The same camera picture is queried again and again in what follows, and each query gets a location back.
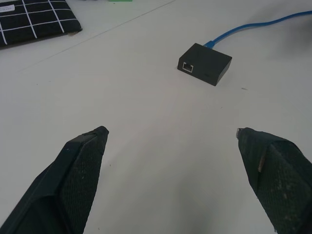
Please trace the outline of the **black ethernet adapter box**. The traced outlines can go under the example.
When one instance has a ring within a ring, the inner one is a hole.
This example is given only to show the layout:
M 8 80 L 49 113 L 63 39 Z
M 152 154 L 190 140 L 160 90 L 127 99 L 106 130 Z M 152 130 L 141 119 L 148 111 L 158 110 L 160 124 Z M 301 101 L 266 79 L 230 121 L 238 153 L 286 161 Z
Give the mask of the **black ethernet adapter box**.
M 178 60 L 177 69 L 216 86 L 229 69 L 232 57 L 195 43 Z

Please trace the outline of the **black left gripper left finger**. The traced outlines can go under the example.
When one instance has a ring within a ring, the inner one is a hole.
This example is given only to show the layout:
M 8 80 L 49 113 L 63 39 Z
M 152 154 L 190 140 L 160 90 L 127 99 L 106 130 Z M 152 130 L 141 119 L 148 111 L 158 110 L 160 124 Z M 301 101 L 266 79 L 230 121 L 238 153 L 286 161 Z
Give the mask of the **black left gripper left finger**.
M 108 134 L 107 128 L 99 126 L 68 141 L 34 179 L 0 234 L 83 234 Z

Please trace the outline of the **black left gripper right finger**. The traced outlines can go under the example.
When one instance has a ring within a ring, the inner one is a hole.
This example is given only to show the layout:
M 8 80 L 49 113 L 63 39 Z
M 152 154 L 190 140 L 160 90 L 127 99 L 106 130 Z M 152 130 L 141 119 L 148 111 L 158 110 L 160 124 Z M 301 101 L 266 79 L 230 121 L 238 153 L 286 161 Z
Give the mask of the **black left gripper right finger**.
M 291 141 L 239 128 L 248 181 L 277 234 L 312 234 L 312 163 Z

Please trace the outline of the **black white-grid cloth pad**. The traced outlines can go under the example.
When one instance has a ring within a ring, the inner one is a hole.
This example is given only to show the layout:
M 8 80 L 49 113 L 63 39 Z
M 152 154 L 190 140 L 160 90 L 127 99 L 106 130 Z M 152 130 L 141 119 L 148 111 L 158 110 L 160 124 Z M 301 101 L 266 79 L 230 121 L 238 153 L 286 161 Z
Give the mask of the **black white-grid cloth pad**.
M 0 2 L 0 48 L 81 30 L 66 0 Z

